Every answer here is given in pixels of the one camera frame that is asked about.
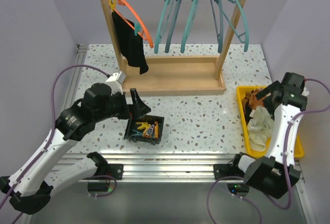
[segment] speckled tabletop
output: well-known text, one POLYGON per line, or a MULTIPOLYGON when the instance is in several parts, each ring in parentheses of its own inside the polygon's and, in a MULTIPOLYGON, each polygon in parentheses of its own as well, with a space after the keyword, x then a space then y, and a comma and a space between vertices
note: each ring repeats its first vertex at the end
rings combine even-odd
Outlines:
MULTIPOLYGON (((164 45, 160 45, 159 51, 164 51, 164 45)), ((147 56, 154 55, 153 49, 147 45, 144 52, 147 56)), ((168 55, 181 55, 180 45, 172 44, 168 55)), ((217 55, 217 45, 188 44, 185 55, 217 55)), ((99 67, 110 74, 119 70, 111 44, 89 45, 85 64, 99 67)), ((112 118, 97 124, 95 130, 69 153, 245 152, 236 87, 271 83, 261 46, 250 45, 249 51, 244 53, 241 45, 231 45, 223 76, 226 85, 223 95, 141 97, 151 107, 150 115, 165 117, 159 145, 124 140, 127 120, 112 118)), ((76 98, 81 98, 92 84, 105 80, 100 73, 84 69, 76 98)))

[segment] black plastic bin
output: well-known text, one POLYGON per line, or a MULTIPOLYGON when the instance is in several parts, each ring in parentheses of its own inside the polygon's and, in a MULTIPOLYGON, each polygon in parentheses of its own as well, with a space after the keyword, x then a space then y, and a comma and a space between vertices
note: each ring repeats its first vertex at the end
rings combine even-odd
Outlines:
POLYGON ((128 120, 126 131, 125 131, 125 136, 124 139, 128 139, 133 142, 147 142, 151 143, 152 145, 159 144, 161 141, 161 136, 163 132, 163 126, 164 126, 164 117, 159 117, 159 116, 151 116, 151 115, 146 115, 141 119, 130 119, 128 120), (138 127, 140 125, 137 125, 137 122, 148 122, 149 124, 154 124, 155 122, 158 122, 158 138, 152 138, 152 137, 142 137, 142 136, 134 136, 135 131, 137 130, 139 132, 143 132, 143 130, 138 130, 138 127))

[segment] white wall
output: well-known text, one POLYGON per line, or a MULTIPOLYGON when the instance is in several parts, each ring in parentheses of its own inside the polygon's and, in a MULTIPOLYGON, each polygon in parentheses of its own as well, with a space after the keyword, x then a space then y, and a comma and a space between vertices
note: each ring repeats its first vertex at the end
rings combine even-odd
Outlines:
MULTIPOLYGON (((52 82, 74 63, 75 50, 53 0, 0 0, 0 176, 18 170, 44 141, 52 82)), ((58 82, 57 110, 68 77, 58 82)), ((17 214, 7 202, 0 222, 11 223, 17 214)))
MULTIPOLYGON (((155 38, 163 0, 127 0, 139 13, 155 38)), ((266 38, 279 12, 287 0, 247 0, 245 13, 250 28, 252 44, 260 44, 266 38)), ((100 0, 54 0, 76 44, 111 43, 100 0)), ((223 0, 224 9, 230 14, 233 5, 223 0)), ((172 43, 181 43, 182 34, 190 12, 191 0, 183 0, 178 15, 172 43)), ((133 19, 126 7, 119 9, 133 19)), ((200 0, 189 43, 216 43, 215 27, 209 0, 200 0)))
MULTIPOLYGON (((263 43, 272 79, 285 72, 320 79, 330 85, 329 0, 288 0, 263 43)), ((307 109, 327 106, 330 97, 316 83, 307 83, 307 109)), ((299 134, 305 148, 301 160, 307 193, 318 223, 328 223, 330 192, 330 112, 303 118, 299 134)))

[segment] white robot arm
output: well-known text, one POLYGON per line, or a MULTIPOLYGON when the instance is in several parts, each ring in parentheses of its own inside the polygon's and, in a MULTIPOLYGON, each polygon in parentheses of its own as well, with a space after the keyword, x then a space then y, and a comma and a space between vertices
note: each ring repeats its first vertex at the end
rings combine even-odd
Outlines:
POLYGON ((294 169, 294 146, 303 115, 298 115, 295 120, 293 118, 306 110, 307 97, 304 88, 303 76, 286 73, 281 83, 276 81, 256 94, 260 99, 271 93, 263 101, 275 121, 267 153, 259 159, 245 153, 235 155, 231 166, 222 170, 222 175, 218 175, 216 179, 223 176, 244 176, 244 184, 279 199, 288 191, 284 173, 285 154, 291 186, 298 182, 301 172, 294 169))
POLYGON ((88 154, 87 158, 66 169, 56 173, 50 171, 67 151, 95 129, 96 123, 111 117, 141 118, 151 111, 135 89, 130 90, 133 104, 126 103, 121 86, 124 79, 124 73, 115 73, 105 83, 96 83, 87 89, 82 99, 61 112, 47 149, 45 144, 52 131, 17 172, 10 177, 0 177, 0 190, 5 194, 11 190, 10 203, 16 210, 34 214, 41 210, 56 192, 81 179, 104 174, 107 162, 96 152, 88 154), (24 176, 17 182, 23 171, 26 171, 24 176))

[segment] yellow clothespin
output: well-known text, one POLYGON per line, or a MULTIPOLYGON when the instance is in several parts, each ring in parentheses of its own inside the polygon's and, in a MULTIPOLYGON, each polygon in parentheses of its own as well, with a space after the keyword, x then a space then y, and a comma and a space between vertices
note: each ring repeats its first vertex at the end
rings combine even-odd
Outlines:
POLYGON ((111 9, 111 12, 113 12, 113 10, 116 8, 116 0, 109 0, 109 6, 111 9))
POLYGON ((158 122, 155 122, 155 138, 158 139, 158 122))
POLYGON ((141 125, 138 127, 138 130, 143 130, 143 129, 149 129, 150 128, 150 124, 148 124, 148 122, 137 122, 137 125, 141 125))

